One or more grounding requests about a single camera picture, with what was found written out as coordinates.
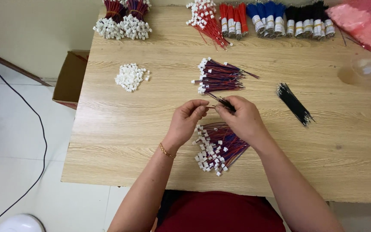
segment woman's left hand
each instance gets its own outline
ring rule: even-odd
[[[174,111],[168,133],[161,142],[170,153],[176,153],[193,135],[197,122],[207,115],[209,102],[201,99],[186,102]]]

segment wooden table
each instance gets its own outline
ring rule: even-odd
[[[345,47],[339,33],[324,42],[250,35],[217,52],[185,24],[190,15],[185,7],[152,8],[146,21],[153,32],[145,41],[94,35],[62,181],[131,186],[167,132],[176,107],[198,98],[215,104],[190,83],[199,77],[201,59],[211,56],[261,77],[244,80],[245,90],[216,95],[253,101],[286,155],[326,200],[371,202],[371,79],[346,84],[337,77],[351,56],[370,53],[350,41]],[[150,82],[133,93],[114,81],[120,65],[131,62],[151,71]],[[279,82],[289,84],[316,123],[302,126],[276,96]],[[218,121],[210,110],[200,124]],[[194,160],[199,150],[191,142],[179,150],[168,189],[273,196],[252,148],[221,177],[199,169]]]

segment woman's right hand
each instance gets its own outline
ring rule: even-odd
[[[226,99],[236,112],[230,112],[221,103],[216,105],[216,111],[240,139],[256,147],[260,140],[271,138],[255,104],[240,96],[229,96]]]

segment cardboard box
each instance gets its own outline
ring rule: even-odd
[[[68,51],[58,76],[52,100],[77,109],[90,51]]]

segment power cord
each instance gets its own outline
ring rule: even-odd
[[[41,177],[43,176],[44,174],[44,171],[45,171],[45,156],[47,155],[47,148],[48,148],[48,145],[47,145],[47,139],[45,139],[45,131],[44,131],[44,125],[43,125],[43,121],[41,120],[41,117],[40,115],[34,110],[34,108],[32,108],[32,106],[29,105],[29,103],[24,99],[24,97],[19,94],[11,85],[8,84],[8,82],[0,75],[0,78],[3,80],[3,82],[5,82],[5,84],[7,84],[8,87],[10,87],[16,94],[18,94],[18,96],[31,108],[32,111],[34,111],[34,113],[38,116],[39,120],[40,120],[40,123],[41,123],[41,127],[43,129],[43,137],[44,137],[44,142],[45,142],[45,152],[44,152],[44,159],[43,159],[43,170],[41,171],[41,174],[40,176],[38,177],[38,179],[35,181],[35,183],[27,190],[27,192],[24,193],[24,195],[22,195],[16,202],[14,202],[10,207],[8,207],[1,215],[0,217],[5,214],[10,208],[12,208],[16,203],[18,203],[18,201],[20,201],[25,195],[27,195],[27,193],[37,184],[37,182],[41,179]]]

